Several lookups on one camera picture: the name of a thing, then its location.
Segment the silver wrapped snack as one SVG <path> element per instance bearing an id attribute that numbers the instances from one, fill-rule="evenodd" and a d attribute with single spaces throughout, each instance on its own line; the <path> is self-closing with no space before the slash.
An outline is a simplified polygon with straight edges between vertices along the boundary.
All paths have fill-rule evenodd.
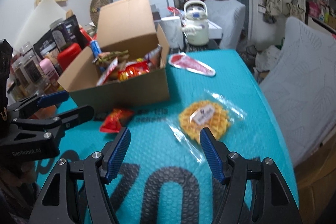
<path id="1" fill-rule="evenodd" d="M 151 50 L 144 56 L 150 70 L 159 68 L 161 62 L 161 51 L 162 46 L 158 44 L 155 49 Z"/>

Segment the black coffee bag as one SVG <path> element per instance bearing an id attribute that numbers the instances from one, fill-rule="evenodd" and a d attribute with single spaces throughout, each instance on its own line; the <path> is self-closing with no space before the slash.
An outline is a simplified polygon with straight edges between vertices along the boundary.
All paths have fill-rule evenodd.
<path id="1" fill-rule="evenodd" d="M 50 59 L 57 60 L 57 56 L 60 53 L 50 30 L 33 45 L 33 48 L 41 60 L 47 56 Z"/>

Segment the teal bubble mailer mat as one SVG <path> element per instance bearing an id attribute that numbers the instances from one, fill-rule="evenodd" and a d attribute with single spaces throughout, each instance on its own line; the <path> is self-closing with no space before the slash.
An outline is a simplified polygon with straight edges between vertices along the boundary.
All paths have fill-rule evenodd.
<path id="1" fill-rule="evenodd" d="M 215 69 L 206 77 L 166 67 L 170 99 L 135 110 L 131 142 L 118 177 L 106 188 L 120 223 L 210 223 L 224 188 L 206 161 L 197 161 L 170 125 L 207 92 L 219 94 L 242 112 L 223 137 L 231 151 L 246 159 L 272 158 L 298 197 L 291 159 L 264 94 L 233 50 L 193 52 Z"/>

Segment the clear spice box set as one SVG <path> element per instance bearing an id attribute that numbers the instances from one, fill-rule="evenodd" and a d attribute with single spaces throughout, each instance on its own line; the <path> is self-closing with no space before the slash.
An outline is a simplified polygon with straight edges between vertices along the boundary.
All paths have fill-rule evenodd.
<path id="1" fill-rule="evenodd" d="M 49 81 L 39 65 L 39 60 L 30 42 L 23 44 L 19 58 L 13 62 L 14 74 L 28 96 L 46 94 Z"/>

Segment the blue snack tube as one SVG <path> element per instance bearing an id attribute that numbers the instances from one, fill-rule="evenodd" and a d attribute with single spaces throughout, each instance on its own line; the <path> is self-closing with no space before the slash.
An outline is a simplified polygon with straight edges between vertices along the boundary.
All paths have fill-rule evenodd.
<path id="1" fill-rule="evenodd" d="M 93 61 L 92 61 L 92 63 L 96 64 L 99 67 L 101 73 L 104 73 L 105 72 L 105 68 L 102 67 L 101 65 L 98 65 L 98 63 L 97 63 L 98 62 L 98 56 L 99 56 L 100 53 L 102 53 L 101 48 L 100 48 L 97 40 L 91 40 L 89 46 L 90 46 L 91 51 L 93 53 Z"/>

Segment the large red snack bag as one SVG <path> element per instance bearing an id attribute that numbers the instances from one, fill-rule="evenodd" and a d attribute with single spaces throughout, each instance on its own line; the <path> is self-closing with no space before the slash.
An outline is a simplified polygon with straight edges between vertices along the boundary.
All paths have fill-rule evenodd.
<path id="1" fill-rule="evenodd" d="M 123 70 L 118 71 L 118 80 L 126 81 L 133 77 L 144 75 L 150 72 L 146 61 L 128 64 Z"/>

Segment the grey covered chair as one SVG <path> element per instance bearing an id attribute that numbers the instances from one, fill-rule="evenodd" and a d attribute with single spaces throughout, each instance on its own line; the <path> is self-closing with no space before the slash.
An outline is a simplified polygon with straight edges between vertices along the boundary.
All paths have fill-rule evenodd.
<path id="1" fill-rule="evenodd" d="M 221 27 L 221 50 L 236 50 L 244 26 L 244 4 L 237 0 L 205 0 L 208 19 Z"/>
<path id="2" fill-rule="evenodd" d="M 335 126 L 335 38 L 288 18 L 280 57 L 260 88 L 298 166 Z"/>

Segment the green red snack bag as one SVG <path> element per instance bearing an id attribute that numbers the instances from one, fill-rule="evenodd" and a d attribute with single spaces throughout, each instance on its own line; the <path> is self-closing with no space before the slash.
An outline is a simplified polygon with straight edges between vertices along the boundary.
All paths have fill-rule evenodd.
<path id="1" fill-rule="evenodd" d="M 114 58 L 121 58 L 122 60 L 127 60 L 129 57 L 129 51 L 111 51 L 103 52 L 98 56 L 98 65 L 107 68 Z"/>

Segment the cream electric kettle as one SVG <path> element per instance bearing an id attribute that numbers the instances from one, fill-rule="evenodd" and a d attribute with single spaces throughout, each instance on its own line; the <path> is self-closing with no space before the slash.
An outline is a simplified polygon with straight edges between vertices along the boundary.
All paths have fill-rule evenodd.
<path id="1" fill-rule="evenodd" d="M 184 5 L 182 32 L 192 46 L 205 46 L 209 42 L 207 6 L 200 0 L 190 0 Z"/>

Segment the woven round fan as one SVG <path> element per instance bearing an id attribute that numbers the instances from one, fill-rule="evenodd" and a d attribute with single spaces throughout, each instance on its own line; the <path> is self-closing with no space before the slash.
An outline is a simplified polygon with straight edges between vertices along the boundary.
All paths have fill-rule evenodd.
<path id="1" fill-rule="evenodd" d="M 92 0 L 89 8 L 90 17 L 93 24 L 97 27 L 100 10 L 103 6 L 110 4 L 109 0 Z"/>

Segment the red white snack bar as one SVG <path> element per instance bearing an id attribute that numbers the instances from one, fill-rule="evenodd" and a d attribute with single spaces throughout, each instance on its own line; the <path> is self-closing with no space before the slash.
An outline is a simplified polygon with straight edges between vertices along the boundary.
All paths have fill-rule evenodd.
<path id="1" fill-rule="evenodd" d="M 117 68 L 118 66 L 118 58 L 114 58 L 113 61 L 109 64 L 105 72 L 101 75 L 101 77 L 96 82 L 96 86 L 102 86 L 107 82 L 110 74 Z"/>

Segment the small red snack packet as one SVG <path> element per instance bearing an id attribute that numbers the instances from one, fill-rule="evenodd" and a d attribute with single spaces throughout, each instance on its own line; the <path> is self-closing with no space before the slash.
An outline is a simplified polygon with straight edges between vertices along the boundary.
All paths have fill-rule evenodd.
<path id="1" fill-rule="evenodd" d="M 105 118 L 100 126 L 100 132 L 103 133 L 118 133 L 126 126 L 128 121 L 134 116 L 133 110 L 128 109 L 113 109 L 113 111 Z"/>

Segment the brown cardboard box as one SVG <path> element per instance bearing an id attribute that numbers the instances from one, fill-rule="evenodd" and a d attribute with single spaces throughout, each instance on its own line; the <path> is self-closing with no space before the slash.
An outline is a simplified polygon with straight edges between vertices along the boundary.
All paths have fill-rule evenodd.
<path id="1" fill-rule="evenodd" d="M 94 45 L 101 49 L 97 56 Z M 98 113 L 167 101 L 168 53 L 149 0 L 120 0 L 102 7 L 97 40 L 80 52 L 58 82 L 78 106 L 91 105 Z"/>

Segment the red white flat packet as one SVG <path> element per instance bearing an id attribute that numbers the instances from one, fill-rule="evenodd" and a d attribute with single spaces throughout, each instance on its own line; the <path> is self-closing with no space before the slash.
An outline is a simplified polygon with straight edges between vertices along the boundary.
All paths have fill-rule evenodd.
<path id="1" fill-rule="evenodd" d="M 214 77 L 216 75 L 216 71 L 212 67 L 199 60 L 193 59 L 185 53 L 172 54 L 168 59 L 168 63 L 172 67 L 184 69 L 199 75 L 207 77 Z"/>

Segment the pink bottle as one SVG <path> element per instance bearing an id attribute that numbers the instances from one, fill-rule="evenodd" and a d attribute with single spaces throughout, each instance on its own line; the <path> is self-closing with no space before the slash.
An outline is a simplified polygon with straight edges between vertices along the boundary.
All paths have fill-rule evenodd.
<path id="1" fill-rule="evenodd" d="M 58 75 L 52 61 L 50 59 L 43 59 L 39 63 L 39 65 L 42 68 L 42 71 L 44 72 L 44 74 L 48 77 L 50 83 L 54 87 L 58 87 L 59 86 L 59 83 L 58 83 L 59 75 Z"/>

